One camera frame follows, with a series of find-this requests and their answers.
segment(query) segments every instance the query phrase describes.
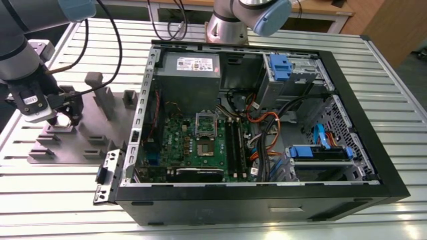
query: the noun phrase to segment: black case frame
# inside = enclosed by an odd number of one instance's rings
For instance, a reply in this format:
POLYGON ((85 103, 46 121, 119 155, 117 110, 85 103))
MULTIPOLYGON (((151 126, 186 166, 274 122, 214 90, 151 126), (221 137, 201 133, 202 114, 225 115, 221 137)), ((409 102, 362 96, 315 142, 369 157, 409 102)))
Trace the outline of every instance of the black case frame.
POLYGON ((381 177, 381 184, 122 187, 115 182, 115 202, 141 225, 330 221, 374 205, 390 204, 410 196, 331 52, 182 41, 154 40, 153 44, 162 46, 162 51, 191 52, 183 46, 198 46, 198 50, 233 47, 238 50, 262 49, 274 52, 281 49, 318 54, 381 177))

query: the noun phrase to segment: slotted aluminum table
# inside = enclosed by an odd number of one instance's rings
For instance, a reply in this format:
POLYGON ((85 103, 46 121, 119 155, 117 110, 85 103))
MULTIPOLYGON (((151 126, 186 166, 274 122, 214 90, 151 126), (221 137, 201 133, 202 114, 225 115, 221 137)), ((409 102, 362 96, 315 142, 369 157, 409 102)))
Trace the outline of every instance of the slotted aluminum table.
MULTIPOLYGON (((150 22, 118 20, 125 60, 114 92, 139 90, 155 32, 150 22)), ((90 43, 81 64, 57 74, 61 85, 89 88, 86 73, 110 79, 118 64, 111 23, 90 20, 90 43)), ((167 37, 166 24, 159 23, 167 37)), ((205 26, 191 25, 187 41, 205 41, 205 26)), ((50 65, 75 61, 85 44, 85 27, 70 25, 50 65)), ((15 113, 0 136, 0 237, 77 239, 427 239, 427 114, 371 42, 359 36, 281 31, 265 38, 250 33, 250 44, 331 51, 412 197, 380 205, 337 222, 139 226, 121 206, 93 206, 98 166, 33 166, 29 152, 45 123, 30 124, 15 113)))

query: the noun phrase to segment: wooden cabinet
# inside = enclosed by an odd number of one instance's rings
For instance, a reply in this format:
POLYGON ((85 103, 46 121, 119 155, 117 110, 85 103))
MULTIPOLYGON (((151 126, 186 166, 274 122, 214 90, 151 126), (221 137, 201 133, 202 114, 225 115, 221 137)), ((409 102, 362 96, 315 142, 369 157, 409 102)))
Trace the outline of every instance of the wooden cabinet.
POLYGON ((427 0, 347 0, 357 12, 341 33, 369 35, 397 68, 427 38, 427 0))

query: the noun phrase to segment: ram slot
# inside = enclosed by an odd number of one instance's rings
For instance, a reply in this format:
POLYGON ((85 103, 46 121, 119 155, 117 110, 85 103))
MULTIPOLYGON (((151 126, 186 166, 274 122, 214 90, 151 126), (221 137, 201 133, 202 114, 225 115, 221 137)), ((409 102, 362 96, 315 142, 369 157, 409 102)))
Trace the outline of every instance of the ram slot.
POLYGON ((241 172, 243 177, 246 178, 246 169, 247 169, 247 157, 246 157, 246 144, 245 144, 245 137, 243 137, 243 128, 242 128, 242 121, 238 122, 238 132, 239 132, 239 154, 241 154, 241 172))
POLYGON ((234 143, 234 131, 233 131, 233 122, 226 123, 226 149, 227 149, 227 166, 229 166, 229 175, 234 176, 237 173, 237 154, 235 154, 235 143, 234 143))
POLYGON ((242 159, 242 149, 243 149, 243 141, 241 139, 241 128, 239 123, 233 122, 233 140, 234 140, 234 155, 235 155, 235 165, 238 175, 243 174, 243 161, 242 159))

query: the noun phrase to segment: robotic arm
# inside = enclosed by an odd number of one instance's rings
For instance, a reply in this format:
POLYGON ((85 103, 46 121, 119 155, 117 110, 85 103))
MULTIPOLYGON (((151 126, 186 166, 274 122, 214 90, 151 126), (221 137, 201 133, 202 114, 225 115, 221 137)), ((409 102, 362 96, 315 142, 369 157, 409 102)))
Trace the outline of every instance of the robotic arm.
MULTIPOLYGON (((291 9, 290 0, 218 0, 207 26, 207 41, 245 45, 247 26, 258 35, 270 36, 287 21, 291 9)), ((74 92, 59 88, 25 34, 81 22, 95 14, 95 0, 0 2, 0 84, 7 85, 13 95, 7 101, 21 110, 27 122, 49 120, 55 124, 61 112, 69 116, 71 124, 78 125, 83 99, 81 95, 65 100, 74 92)))
POLYGON ((207 25, 207 41, 245 45, 249 43, 247 26, 267 37, 282 28, 291 11, 290 0, 218 0, 207 25))
POLYGON ((0 2, 0 83, 7 84, 26 121, 57 116, 47 97, 65 92, 25 34, 95 16, 93 0, 3 0, 0 2))

